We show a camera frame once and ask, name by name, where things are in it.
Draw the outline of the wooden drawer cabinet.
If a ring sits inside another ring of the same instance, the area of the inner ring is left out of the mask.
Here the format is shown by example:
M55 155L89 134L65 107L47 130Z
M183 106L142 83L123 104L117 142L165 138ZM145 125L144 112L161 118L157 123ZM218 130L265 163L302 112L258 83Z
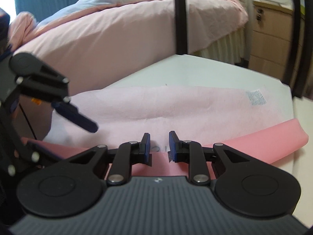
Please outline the wooden drawer cabinet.
M292 40L293 9L253 1L249 69L282 81Z

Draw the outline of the pastel pink duvet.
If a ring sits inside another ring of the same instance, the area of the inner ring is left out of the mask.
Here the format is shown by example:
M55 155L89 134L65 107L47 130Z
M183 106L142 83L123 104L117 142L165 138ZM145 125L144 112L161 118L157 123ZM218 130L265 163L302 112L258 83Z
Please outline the pastel pink duvet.
M24 44L53 28L86 15L105 9L148 1L156 0L78 0L41 22L37 22L32 13L21 12L9 26L8 38L11 51L16 51Z

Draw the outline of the pink shopping bag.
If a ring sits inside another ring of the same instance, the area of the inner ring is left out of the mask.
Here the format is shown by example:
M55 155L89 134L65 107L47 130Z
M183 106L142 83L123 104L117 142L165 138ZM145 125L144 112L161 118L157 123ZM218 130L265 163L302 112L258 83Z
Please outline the pink shopping bag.
M187 165L168 158L170 131L206 147L224 143L269 164L309 139L298 120L283 118L265 89L109 88L77 94L72 102L98 124L98 131L89 133L53 113L51 129L40 144L65 159L101 144L115 149L149 133L152 165L135 165L135 176L187 175Z

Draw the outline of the bed with pink sheet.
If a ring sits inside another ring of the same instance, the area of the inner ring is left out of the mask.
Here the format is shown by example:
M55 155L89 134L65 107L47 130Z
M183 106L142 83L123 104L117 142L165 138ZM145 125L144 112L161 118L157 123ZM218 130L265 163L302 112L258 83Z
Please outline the bed with pink sheet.
M241 29L248 14L238 0L187 0L188 51ZM27 41L34 17L20 13L9 36L15 52L29 52L69 78L69 93L102 89L176 52L174 0L148 1L95 12Z

